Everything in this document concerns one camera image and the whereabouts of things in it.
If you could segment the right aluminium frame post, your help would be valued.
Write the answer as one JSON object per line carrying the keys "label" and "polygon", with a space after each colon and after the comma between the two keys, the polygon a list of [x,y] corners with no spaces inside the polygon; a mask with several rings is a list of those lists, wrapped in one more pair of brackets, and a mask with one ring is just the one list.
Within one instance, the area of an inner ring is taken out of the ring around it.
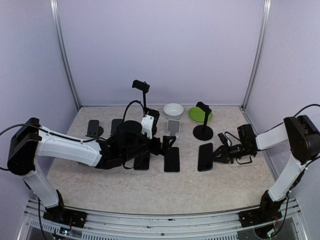
{"label": "right aluminium frame post", "polygon": [[263,2],[263,10],[262,10],[262,17],[261,17],[261,23],[259,28],[259,35],[258,35],[258,41],[257,41],[257,47],[253,59],[253,65],[250,72],[250,78],[249,83],[244,95],[244,99],[241,105],[241,108],[246,111],[253,93],[254,85],[256,82],[257,74],[259,71],[259,65],[261,62],[261,58],[263,55],[263,49],[265,44],[265,38],[267,34],[267,28],[268,28],[268,22],[270,17],[270,11],[271,11],[271,0],[265,0]]}

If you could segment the green plate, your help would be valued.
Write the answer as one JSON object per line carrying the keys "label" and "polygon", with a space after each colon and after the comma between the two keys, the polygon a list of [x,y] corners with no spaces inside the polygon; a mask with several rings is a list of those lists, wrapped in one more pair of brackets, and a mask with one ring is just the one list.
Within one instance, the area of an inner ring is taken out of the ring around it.
{"label": "green plate", "polygon": [[205,112],[196,106],[190,108],[188,116],[191,120],[198,123],[203,123],[205,120]]}

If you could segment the front aluminium rail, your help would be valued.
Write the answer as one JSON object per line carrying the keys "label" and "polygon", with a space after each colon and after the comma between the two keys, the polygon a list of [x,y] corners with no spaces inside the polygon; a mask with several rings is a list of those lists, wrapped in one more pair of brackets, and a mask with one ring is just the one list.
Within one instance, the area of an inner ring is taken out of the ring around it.
{"label": "front aluminium rail", "polygon": [[276,226],[273,240],[309,240],[302,212],[296,199],[281,206],[285,219],[243,227],[242,209],[173,215],[125,214],[86,210],[83,228],[39,220],[44,207],[31,199],[25,208],[17,239],[42,240],[256,240],[262,227]]}

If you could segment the dark grey folding phone stand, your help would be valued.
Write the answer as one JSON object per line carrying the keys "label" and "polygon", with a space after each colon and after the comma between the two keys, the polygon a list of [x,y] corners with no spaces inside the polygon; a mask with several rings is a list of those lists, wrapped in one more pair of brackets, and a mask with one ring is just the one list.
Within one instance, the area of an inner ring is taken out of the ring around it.
{"label": "dark grey folding phone stand", "polygon": [[100,126],[100,121],[97,119],[91,119],[87,125],[86,137],[97,138],[104,133],[104,129]]}

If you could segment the black phone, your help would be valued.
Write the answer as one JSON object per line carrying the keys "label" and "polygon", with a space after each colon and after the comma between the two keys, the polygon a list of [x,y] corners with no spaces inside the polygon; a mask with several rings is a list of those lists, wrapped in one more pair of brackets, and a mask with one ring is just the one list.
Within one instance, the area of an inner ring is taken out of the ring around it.
{"label": "black phone", "polygon": [[150,152],[146,152],[134,159],[133,169],[136,171],[147,171],[150,167]]}
{"label": "black phone", "polygon": [[206,143],[199,146],[198,151],[198,165],[199,172],[206,172],[213,169],[213,143]]}
{"label": "black phone", "polygon": [[106,168],[107,166],[112,165],[113,162],[114,162],[113,159],[107,159],[107,160],[103,159],[103,160],[101,161],[101,165],[102,165],[104,168]]}

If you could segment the white desktop phone stand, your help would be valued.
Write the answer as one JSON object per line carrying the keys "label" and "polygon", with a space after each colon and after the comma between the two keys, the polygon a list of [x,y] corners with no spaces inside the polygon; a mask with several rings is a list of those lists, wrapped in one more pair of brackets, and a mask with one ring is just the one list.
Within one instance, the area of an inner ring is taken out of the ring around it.
{"label": "white desktop phone stand", "polygon": [[177,140],[180,138],[181,121],[177,119],[168,119],[166,127],[166,136],[174,136]]}

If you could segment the tall black clamp phone mount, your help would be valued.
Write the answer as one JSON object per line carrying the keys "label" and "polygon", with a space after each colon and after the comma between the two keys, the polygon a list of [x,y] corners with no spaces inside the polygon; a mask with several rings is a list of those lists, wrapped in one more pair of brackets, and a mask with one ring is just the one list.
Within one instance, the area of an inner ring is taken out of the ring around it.
{"label": "tall black clamp phone mount", "polygon": [[142,91],[142,98],[143,98],[143,112],[146,113],[147,112],[147,103],[146,103],[146,94],[149,92],[150,90],[150,85],[148,83],[146,83],[145,81],[140,81],[138,79],[135,79],[132,82],[132,88],[133,89],[138,89],[140,91]]}

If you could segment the black round base stand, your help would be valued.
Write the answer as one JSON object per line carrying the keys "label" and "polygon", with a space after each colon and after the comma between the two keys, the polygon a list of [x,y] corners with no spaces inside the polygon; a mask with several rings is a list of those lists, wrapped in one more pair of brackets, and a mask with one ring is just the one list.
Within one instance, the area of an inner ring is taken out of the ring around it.
{"label": "black round base stand", "polygon": [[193,136],[200,141],[209,141],[213,138],[214,135],[212,128],[207,126],[209,115],[212,113],[212,110],[202,101],[199,101],[196,104],[196,107],[200,108],[204,112],[204,121],[202,125],[197,125],[193,129]]}

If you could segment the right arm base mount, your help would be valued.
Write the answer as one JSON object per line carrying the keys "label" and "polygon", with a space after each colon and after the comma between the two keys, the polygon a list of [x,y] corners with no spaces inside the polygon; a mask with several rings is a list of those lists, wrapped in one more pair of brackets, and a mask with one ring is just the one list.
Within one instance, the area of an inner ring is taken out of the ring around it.
{"label": "right arm base mount", "polygon": [[280,211],[284,200],[272,201],[269,195],[263,195],[260,199],[258,208],[240,211],[238,216],[242,228],[251,227],[267,222],[280,219],[282,213]]}

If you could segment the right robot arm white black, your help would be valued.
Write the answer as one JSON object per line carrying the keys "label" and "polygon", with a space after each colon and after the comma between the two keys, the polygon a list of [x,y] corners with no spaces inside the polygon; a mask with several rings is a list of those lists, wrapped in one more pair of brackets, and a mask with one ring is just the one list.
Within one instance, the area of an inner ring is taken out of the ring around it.
{"label": "right robot arm white black", "polygon": [[280,125],[260,134],[254,133],[251,124],[239,126],[237,133],[239,143],[234,145],[229,145],[221,133],[222,145],[211,153],[210,160],[227,164],[242,157],[254,157],[258,152],[279,157],[282,171],[266,192],[271,203],[284,200],[307,165],[320,156],[320,131],[306,114],[286,117]]}

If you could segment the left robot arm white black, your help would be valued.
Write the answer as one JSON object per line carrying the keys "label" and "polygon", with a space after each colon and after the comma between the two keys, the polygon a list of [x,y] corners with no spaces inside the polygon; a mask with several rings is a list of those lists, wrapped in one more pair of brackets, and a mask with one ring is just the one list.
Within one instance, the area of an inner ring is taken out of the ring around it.
{"label": "left robot arm white black", "polygon": [[7,168],[20,176],[57,221],[70,218],[58,190],[53,189],[39,168],[36,157],[52,157],[78,162],[96,169],[109,170],[125,167],[134,160],[133,168],[142,168],[150,155],[164,157],[166,172],[179,172],[180,152],[173,144],[175,136],[162,139],[153,135],[154,118],[146,115],[141,122],[121,120],[108,139],[75,138],[40,125],[37,118],[30,118],[11,138]]}

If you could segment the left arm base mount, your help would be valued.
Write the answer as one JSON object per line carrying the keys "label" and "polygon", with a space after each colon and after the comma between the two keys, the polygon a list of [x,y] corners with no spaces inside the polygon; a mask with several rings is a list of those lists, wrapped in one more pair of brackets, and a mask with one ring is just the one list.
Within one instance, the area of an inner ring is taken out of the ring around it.
{"label": "left arm base mount", "polygon": [[54,207],[45,207],[43,218],[54,223],[68,225],[71,227],[84,228],[87,219],[87,213],[84,211],[66,208],[61,193],[56,190],[58,196],[58,205]]}

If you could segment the aluminium frame post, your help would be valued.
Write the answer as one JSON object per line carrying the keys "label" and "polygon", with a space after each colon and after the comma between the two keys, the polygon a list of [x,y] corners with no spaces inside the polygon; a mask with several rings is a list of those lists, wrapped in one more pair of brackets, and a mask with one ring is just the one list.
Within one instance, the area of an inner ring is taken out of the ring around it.
{"label": "aluminium frame post", "polygon": [[60,12],[59,12],[59,5],[57,0],[51,0],[50,1],[50,8],[51,8],[51,14],[52,14],[52,19],[53,19],[53,24],[55,27],[55,32],[57,36],[57,42],[58,42],[58,48],[59,52],[61,55],[61,60],[64,68],[64,72],[66,75],[67,79],[67,84],[71,93],[71,98],[73,100],[74,106],[77,111],[79,111],[82,107],[81,101],[76,89],[76,85],[73,79],[68,55],[67,55],[67,50],[66,50],[66,45],[64,41],[64,36],[63,36],[63,28],[61,24],[61,18],[60,18]]}
{"label": "aluminium frame post", "polygon": [[267,34],[267,28],[268,28],[268,22],[270,17],[270,11],[271,11],[271,0],[265,0],[263,2],[263,10],[262,10],[262,17],[261,17],[261,23],[259,28],[259,35],[258,35],[258,41],[257,41],[257,47],[253,59],[253,65],[250,72],[250,78],[249,83],[244,95],[244,99],[241,105],[241,108],[246,111],[253,93],[254,85],[256,82],[257,74],[259,71],[259,65],[261,62],[261,58],[263,55],[263,49],[265,44],[265,38]]}

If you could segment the white ceramic bowl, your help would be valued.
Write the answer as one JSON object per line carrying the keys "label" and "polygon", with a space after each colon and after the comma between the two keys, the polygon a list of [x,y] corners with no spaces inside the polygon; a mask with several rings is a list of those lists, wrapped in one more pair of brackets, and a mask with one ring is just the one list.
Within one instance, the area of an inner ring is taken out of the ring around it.
{"label": "white ceramic bowl", "polygon": [[168,103],[163,107],[167,119],[179,120],[183,116],[184,107],[178,103]]}

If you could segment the left aluminium frame post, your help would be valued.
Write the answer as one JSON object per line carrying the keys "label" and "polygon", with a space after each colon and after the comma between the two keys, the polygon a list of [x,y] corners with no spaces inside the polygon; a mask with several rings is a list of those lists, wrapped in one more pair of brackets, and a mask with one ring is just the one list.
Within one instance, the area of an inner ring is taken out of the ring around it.
{"label": "left aluminium frame post", "polygon": [[71,98],[73,100],[74,106],[77,111],[79,111],[82,107],[81,101],[76,89],[76,85],[73,79],[68,55],[67,55],[67,50],[66,50],[66,45],[64,41],[64,36],[63,36],[63,28],[61,24],[61,18],[60,18],[60,12],[59,12],[59,5],[57,0],[51,0],[50,1],[50,8],[51,8],[51,14],[52,14],[52,19],[53,19],[53,24],[55,27],[55,32],[57,36],[57,42],[58,42],[58,48],[59,52],[61,55],[61,60],[64,68],[64,72],[66,75],[67,79],[67,84],[71,93]]}

